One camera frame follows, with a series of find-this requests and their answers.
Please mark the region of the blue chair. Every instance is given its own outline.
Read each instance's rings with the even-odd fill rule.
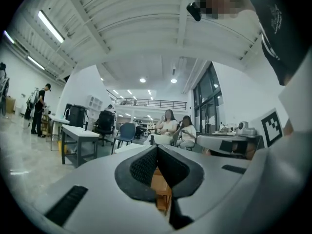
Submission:
[[[136,126],[133,123],[124,123],[121,127],[120,127],[120,135],[114,137],[114,142],[113,142],[113,147],[112,147],[112,154],[114,151],[114,146],[115,146],[115,142],[116,140],[118,140],[118,146],[117,148],[119,148],[120,143],[126,141],[127,145],[129,144],[129,142],[132,143],[133,138],[135,137],[136,134]]]

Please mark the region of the woman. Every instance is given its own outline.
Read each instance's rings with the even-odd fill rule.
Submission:
[[[178,122],[175,119],[172,110],[168,109],[161,120],[156,124],[157,133],[154,135],[154,142],[156,144],[170,145],[173,142],[172,135],[176,132]],[[151,136],[148,136],[144,145],[150,145]]]
[[[183,117],[181,132],[182,133],[180,133],[179,137],[182,138],[176,142],[175,146],[185,150],[188,147],[194,147],[196,139],[196,130],[189,116]]]

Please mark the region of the ceiling light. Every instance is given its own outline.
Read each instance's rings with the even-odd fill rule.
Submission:
[[[31,57],[28,57],[28,59],[30,59],[35,65],[37,65],[39,68],[45,70],[44,67],[42,67],[39,63],[37,63],[34,59],[32,59]]]
[[[9,35],[6,31],[4,31],[3,33],[5,34],[6,37],[8,37],[8,39],[10,40],[10,42],[14,44],[14,41],[13,41],[13,39],[10,37],[10,35]]]
[[[51,31],[51,33],[56,37],[56,39],[60,43],[63,43],[64,38],[56,30],[56,28],[53,26],[53,24],[50,22],[50,20],[47,18],[47,16],[44,14],[44,12],[42,10],[39,11],[38,17],[41,19],[41,21],[44,23],[44,25]]]

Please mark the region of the person in black shirt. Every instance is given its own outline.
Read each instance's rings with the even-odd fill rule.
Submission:
[[[44,135],[42,135],[42,132],[41,132],[41,117],[42,117],[42,109],[45,107],[44,94],[45,94],[45,91],[48,91],[50,89],[51,89],[51,85],[49,83],[46,84],[45,87],[39,91],[38,102],[35,104],[35,113],[34,113],[34,118],[33,118],[33,124],[31,127],[31,133],[34,135],[38,134],[38,137],[45,137]]]
[[[235,18],[244,10],[255,11],[262,31],[262,49],[279,84],[286,86],[311,45],[309,23],[300,18],[308,0],[195,0],[187,10],[196,21]],[[288,120],[285,134],[293,131]]]

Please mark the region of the railing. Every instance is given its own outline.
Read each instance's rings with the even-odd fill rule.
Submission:
[[[121,98],[117,98],[115,105],[128,105],[128,106],[156,107],[156,108],[186,110],[186,102],[170,101],[170,100],[121,99]]]

